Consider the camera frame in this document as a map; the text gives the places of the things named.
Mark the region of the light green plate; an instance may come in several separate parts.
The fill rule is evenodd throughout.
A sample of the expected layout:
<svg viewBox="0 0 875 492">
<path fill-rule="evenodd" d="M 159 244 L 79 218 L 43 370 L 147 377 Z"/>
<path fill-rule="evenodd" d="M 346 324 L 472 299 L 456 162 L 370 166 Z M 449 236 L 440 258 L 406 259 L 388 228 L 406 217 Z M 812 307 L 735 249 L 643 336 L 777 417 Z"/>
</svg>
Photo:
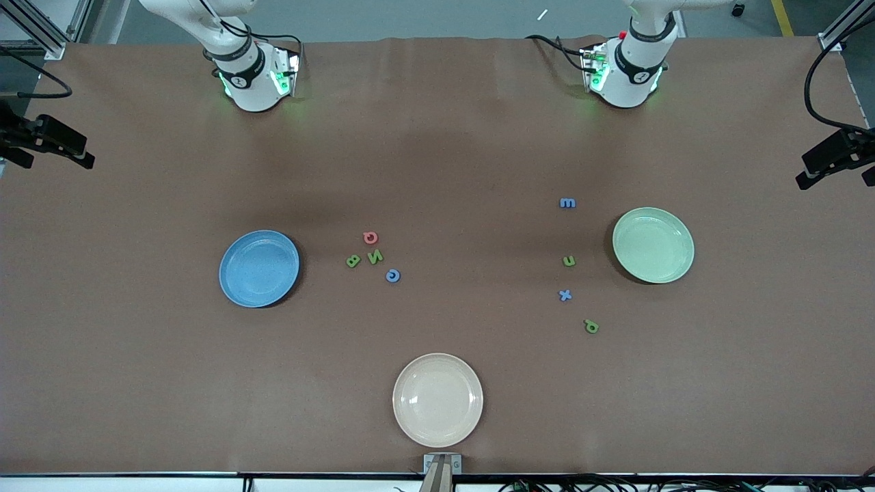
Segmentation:
<svg viewBox="0 0 875 492">
<path fill-rule="evenodd" d="M 686 224 L 660 208 L 635 208 L 616 221 L 610 237 L 623 269 L 648 284 L 668 284 L 684 277 L 696 258 Z"/>
</svg>

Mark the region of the blue plate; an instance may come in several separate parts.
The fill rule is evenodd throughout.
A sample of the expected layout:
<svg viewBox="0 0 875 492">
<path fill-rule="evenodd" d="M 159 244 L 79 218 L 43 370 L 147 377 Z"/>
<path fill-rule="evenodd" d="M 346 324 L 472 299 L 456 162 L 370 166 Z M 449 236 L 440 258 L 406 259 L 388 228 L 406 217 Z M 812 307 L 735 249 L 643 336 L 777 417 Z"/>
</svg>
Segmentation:
<svg viewBox="0 0 875 492">
<path fill-rule="evenodd" d="M 301 264 L 290 237 L 275 230 L 256 230 L 227 248 L 219 263 L 219 287 L 235 305 L 265 308 L 294 288 Z"/>
</svg>

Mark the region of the cream plate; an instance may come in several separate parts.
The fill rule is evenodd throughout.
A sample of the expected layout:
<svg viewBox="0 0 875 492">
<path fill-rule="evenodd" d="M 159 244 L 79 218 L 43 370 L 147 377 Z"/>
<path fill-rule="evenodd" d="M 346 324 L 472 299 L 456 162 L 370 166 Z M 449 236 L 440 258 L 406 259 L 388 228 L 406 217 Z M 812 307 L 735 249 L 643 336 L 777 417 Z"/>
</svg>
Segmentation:
<svg viewBox="0 0 875 492">
<path fill-rule="evenodd" d="M 468 438 L 484 406 L 478 374 L 456 355 L 415 358 L 400 371 L 392 390 L 396 423 L 407 438 L 428 448 L 450 448 Z"/>
</svg>

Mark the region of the brown table cover sheet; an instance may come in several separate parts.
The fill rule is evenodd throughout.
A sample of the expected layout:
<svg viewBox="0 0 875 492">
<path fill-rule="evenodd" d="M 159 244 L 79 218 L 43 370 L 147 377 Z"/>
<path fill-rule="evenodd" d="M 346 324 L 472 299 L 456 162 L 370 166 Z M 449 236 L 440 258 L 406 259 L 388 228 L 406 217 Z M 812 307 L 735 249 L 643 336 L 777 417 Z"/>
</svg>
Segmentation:
<svg viewBox="0 0 875 492">
<path fill-rule="evenodd" d="M 800 97 L 817 50 L 687 38 L 616 110 L 531 41 L 312 44 L 298 97 L 249 114 L 198 47 L 69 47 L 74 94 L 30 109 L 94 168 L 0 178 L 0 473 L 407 472 L 392 388 L 429 353 L 483 384 L 468 472 L 863 472 L 875 189 L 797 187 L 829 136 Z M 619 264 L 635 208 L 686 224 L 684 277 Z M 302 264 L 246 308 L 218 268 L 256 230 Z"/>
</svg>

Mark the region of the aluminium frame profile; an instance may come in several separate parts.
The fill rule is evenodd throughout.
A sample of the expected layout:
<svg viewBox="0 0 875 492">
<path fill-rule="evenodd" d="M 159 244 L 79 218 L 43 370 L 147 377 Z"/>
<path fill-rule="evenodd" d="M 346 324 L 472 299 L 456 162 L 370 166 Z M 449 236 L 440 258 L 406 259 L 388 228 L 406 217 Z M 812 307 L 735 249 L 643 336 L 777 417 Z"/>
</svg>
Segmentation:
<svg viewBox="0 0 875 492">
<path fill-rule="evenodd" d="M 828 51 L 840 51 L 844 38 L 853 29 L 862 26 L 865 20 L 875 16 L 875 0 L 852 0 L 851 4 L 823 31 L 818 39 Z"/>
<path fill-rule="evenodd" d="M 0 0 L 0 46 L 62 59 L 78 42 L 95 0 Z"/>
</svg>

